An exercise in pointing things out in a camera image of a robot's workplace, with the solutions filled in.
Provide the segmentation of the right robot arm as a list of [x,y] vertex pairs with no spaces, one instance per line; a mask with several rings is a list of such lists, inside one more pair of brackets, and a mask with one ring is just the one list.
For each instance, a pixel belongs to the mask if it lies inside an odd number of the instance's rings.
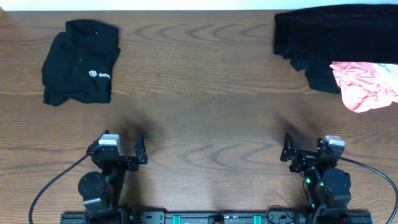
[[317,150],[300,149],[291,134],[284,136],[280,156],[291,162],[289,170],[303,177],[303,189],[308,208],[295,214],[292,223],[351,223],[347,204],[351,200],[351,176],[337,169],[337,162],[345,149],[345,141],[327,135],[317,139]]

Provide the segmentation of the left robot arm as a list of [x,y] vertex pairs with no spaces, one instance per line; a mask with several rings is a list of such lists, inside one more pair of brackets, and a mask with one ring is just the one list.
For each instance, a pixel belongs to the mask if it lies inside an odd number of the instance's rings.
[[133,223],[134,212],[119,199],[127,171],[137,171],[148,161],[144,135],[138,132],[133,147],[134,156],[122,156],[120,136],[105,130],[86,151],[92,162],[101,169],[85,174],[78,183],[83,198],[84,223]]

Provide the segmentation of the black velvet garment with buttons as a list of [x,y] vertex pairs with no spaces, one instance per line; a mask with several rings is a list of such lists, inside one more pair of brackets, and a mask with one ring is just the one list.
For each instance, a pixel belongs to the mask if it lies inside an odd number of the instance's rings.
[[397,63],[395,4],[311,7],[274,20],[274,53],[284,58]]

